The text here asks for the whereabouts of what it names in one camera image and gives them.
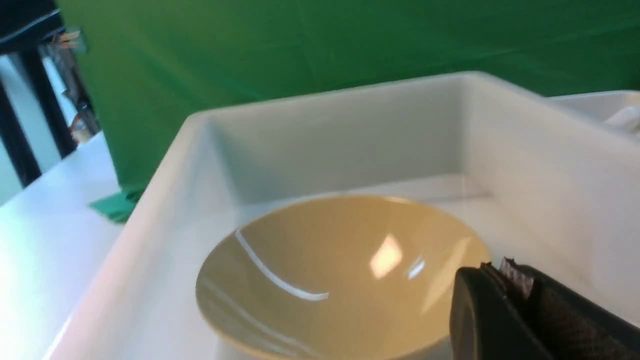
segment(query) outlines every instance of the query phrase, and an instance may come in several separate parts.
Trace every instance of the black stand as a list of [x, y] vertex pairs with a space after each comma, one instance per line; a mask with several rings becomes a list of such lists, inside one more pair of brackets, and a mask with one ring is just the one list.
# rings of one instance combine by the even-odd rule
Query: black stand
[[2, 84], [0, 84], [0, 138], [23, 187], [42, 175]]
[[18, 53], [18, 57], [33, 87], [33, 91], [36, 93], [42, 112], [47, 119], [47, 124], [56, 142], [58, 152], [64, 159], [76, 149], [77, 145], [71, 137], [71, 132], [67, 127], [67, 122], [58, 104], [56, 94], [53, 92], [51, 82], [49, 82], [49, 77], [42, 64], [38, 49], [23, 50]]

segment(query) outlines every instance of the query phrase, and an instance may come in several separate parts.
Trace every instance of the bowl rim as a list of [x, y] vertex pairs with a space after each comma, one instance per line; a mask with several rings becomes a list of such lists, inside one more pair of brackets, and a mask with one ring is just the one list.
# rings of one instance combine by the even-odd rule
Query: bowl rim
[[[282, 355], [282, 354], [277, 354], [274, 352], [268, 352], [265, 350], [261, 350], [258, 348], [255, 348], [239, 339], [237, 339], [234, 336], [231, 336], [229, 334], [227, 334], [226, 331], [224, 331], [223, 329], [221, 329], [220, 327], [218, 327], [213, 321], [211, 321], [209, 319], [209, 317], [206, 316], [206, 314], [202, 311], [202, 306], [200, 304], [200, 297], [198, 297], [197, 293], [198, 293], [198, 284], [200, 283], [200, 277], [202, 276], [202, 270], [204, 268], [204, 263], [209, 259], [209, 256], [211, 256], [213, 254], [213, 252], [216, 250], [216, 248], [218, 247], [218, 245], [222, 244], [223, 241], [225, 241], [227, 238], [231, 237], [231, 235], [233, 235], [238, 229], [242, 229], [246, 226], [252, 225], [260, 220], [262, 220], [263, 218], [269, 217], [271, 215], [275, 215], [277, 213], [283, 212], [287, 209], [290, 208], [295, 208], [298, 206], [304, 206], [313, 202], [320, 202], [320, 201], [328, 201], [328, 200], [341, 200], [341, 199], [375, 199], [375, 200], [385, 200], [387, 202], [393, 202], [396, 204], [405, 204], [405, 205], [414, 205], [414, 206], [418, 206], [418, 207], [422, 207], [422, 208], [427, 208], [430, 211], [436, 211], [438, 213], [441, 213], [445, 216], [451, 217], [454, 220], [458, 221], [462, 226], [464, 226], [465, 228], [467, 228], [467, 230], [469, 230], [473, 236], [479, 240], [481, 242], [481, 244], [484, 247], [484, 250], [486, 252], [486, 255], [489, 257], [488, 261], [491, 261], [491, 252], [489, 251], [488, 246], [486, 245], [486, 243], [482, 240], [482, 238], [480, 237], [480, 235], [478, 235], [478, 233], [469, 225], [467, 225], [467, 223], [465, 223], [464, 221], [462, 221], [461, 219], [459, 219], [458, 217], [445, 212], [443, 210], [440, 210], [438, 208], [436, 208], [435, 206], [429, 205], [429, 204], [425, 204], [422, 202], [418, 202], [416, 200], [411, 200], [411, 199], [406, 199], [404, 197], [395, 197], [395, 196], [386, 196], [386, 195], [334, 195], [334, 196], [326, 196], [326, 197], [314, 197], [311, 199], [307, 199], [307, 200], [302, 200], [302, 201], [298, 201], [298, 202], [293, 202], [291, 204], [282, 206], [280, 208], [268, 211], [265, 214], [262, 214], [261, 216], [243, 224], [243, 225], [239, 225], [237, 226], [235, 229], [233, 229], [231, 231], [231, 233], [229, 233], [228, 235], [226, 235], [218, 244], [216, 244], [216, 246], [214, 246], [213, 249], [211, 249], [211, 251], [209, 252], [209, 254], [207, 255], [207, 257], [205, 258], [205, 260], [203, 261], [202, 265], [200, 266], [200, 270], [198, 271], [198, 276], [196, 278], [196, 286], [195, 286], [195, 293], [196, 293], [196, 304], [198, 306], [198, 311], [200, 312], [200, 315], [202, 316], [202, 318], [205, 320], [205, 322], [209, 325], [209, 327], [211, 328], [211, 330], [213, 330], [215, 332], [215, 335], [217, 335], [220, 340], [223, 340], [225, 342], [227, 342], [229, 345], [232, 345], [236, 350], [239, 350], [241, 352], [244, 352], [245, 355], [249, 355], [252, 356], [254, 358], [256, 358], [256, 360], [319, 360], [316, 359], [314, 357], [290, 357], [287, 355]], [[444, 338], [441, 339], [437, 339], [435, 342], [433, 343], [429, 343], [429, 344], [423, 344], [413, 350], [410, 350], [406, 353], [402, 353], [402, 354], [397, 354], [397, 355], [393, 355], [393, 357], [376, 357], [374, 359], [369, 359], [369, 360], [402, 360], [404, 358], [407, 357], [411, 357], [414, 355], [417, 355], [418, 353], [420, 353], [421, 351], [427, 349], [428, 347], [432, 346], [432, 345], [436, 345], [439, 342], [441, 342], [443, 339], [445, 339], [446, 336]]]

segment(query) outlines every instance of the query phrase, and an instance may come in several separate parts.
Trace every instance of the bowl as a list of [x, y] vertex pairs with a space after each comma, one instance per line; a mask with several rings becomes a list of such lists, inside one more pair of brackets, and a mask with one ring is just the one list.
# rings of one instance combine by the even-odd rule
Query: bowl
[[413, 359], [449, 336], [457, 269], [487, 261], [471, 228], [431, 206], [314, 199], [222, 240], [196, 299], [215, 332], [255, 359]]

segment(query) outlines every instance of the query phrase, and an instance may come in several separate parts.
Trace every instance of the white countertop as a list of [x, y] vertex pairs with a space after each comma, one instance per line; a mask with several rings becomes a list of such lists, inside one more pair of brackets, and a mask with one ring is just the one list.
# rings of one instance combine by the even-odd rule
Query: white countertop
[[88, 207], [118, 192], [101, 133], [0, 207], [0, 359], [41, 359], [122, 225]]

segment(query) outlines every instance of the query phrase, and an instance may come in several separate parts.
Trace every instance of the green backdrop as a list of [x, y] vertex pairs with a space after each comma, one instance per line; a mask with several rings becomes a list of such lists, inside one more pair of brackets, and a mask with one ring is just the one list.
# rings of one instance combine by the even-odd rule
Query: green backdrop
[[639, 0], [58, 2], [133, 202], [199, 110], [461, 70], [543, 95], [640, 87]]

